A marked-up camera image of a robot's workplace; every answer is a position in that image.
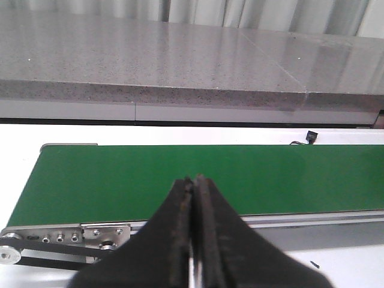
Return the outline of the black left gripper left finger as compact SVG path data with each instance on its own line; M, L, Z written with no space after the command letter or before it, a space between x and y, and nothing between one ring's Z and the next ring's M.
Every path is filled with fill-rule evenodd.
M188 287L192 193L191 179L176 180L146 224L69 287Z

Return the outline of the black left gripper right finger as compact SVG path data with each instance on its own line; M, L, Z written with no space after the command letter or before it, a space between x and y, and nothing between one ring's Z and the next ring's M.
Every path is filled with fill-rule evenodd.
M204 287L332 286L249 227L213 180L195 179L193 206Z

